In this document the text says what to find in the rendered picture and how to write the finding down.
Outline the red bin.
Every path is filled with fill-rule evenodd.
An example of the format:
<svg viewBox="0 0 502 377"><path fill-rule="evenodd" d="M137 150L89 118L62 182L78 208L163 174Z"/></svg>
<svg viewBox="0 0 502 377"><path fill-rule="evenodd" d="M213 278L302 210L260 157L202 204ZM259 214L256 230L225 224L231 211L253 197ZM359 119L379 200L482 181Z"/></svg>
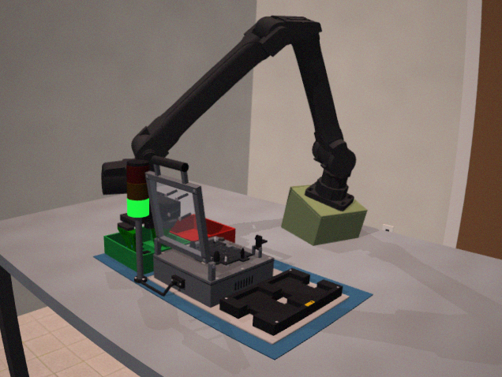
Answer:
<svg viewBox="0 0 502 377"><path fill-rule="evenodd" d="M208 237L224 237L225 240L235 243L235 228L205 218Z"/></svg>

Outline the green bin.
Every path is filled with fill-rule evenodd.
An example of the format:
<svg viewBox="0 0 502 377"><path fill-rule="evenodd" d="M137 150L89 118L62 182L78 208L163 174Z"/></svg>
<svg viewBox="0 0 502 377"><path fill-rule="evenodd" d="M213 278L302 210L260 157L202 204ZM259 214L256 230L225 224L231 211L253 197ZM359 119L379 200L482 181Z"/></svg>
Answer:
<svg viewBox="0 0 502 377"><path fill-rule="evenodd" d="M136 253L126 247L126 243L120 233L103 236L103 239L105 254L137 272ZM154 248L152 231L144 228L144 226L142 226L142 243L148 244ZM163 244L161 252L169 249L171 248ZM155 252L143 255L144 274L153 272L153 254L155 254Z"/></svg>

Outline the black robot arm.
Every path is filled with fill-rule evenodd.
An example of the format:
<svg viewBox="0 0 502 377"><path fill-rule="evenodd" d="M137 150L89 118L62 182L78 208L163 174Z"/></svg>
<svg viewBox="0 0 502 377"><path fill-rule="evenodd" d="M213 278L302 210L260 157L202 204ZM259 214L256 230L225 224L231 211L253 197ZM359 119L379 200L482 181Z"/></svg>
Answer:
<svg viewBox="0 0 502 377"><path fill-rule="evenodd" d="M270 16L259 19L227 55L133 138L134 159L148 160L149 171L154 171L151 163L153 155L165 158L181 135L244 75L291 44L313 118L316 139L312 149L316 157L314 160L323 163L320 166L324 168L322 177L305 190L305 196L338 211L345 211L354 201L354 196L347 193L347 179L356 164L356 156L347 148L339 127L319 32L322 32L320 23L305 17ZM127 193L128 160L133 159L102 165L103 195Z"/></svg>

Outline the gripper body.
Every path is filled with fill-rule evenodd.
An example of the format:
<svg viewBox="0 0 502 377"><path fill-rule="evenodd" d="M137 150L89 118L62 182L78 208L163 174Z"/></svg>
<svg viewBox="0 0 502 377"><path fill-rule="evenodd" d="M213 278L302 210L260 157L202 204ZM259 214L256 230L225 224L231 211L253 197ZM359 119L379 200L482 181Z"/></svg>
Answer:
<svg viewBox="0 0 502 377"><path fill-rule="evenodd" d="M120 220L122 222L118 223L118 227L120 227L126 231L134 230L134 227L135 227L135 218L134 217L130 217L127 215L127 213L125 213L125 214L120 215ZM143 220L142 224L144 224L144 228L147 228L147 229L155 228L153 218Z"/></svg>

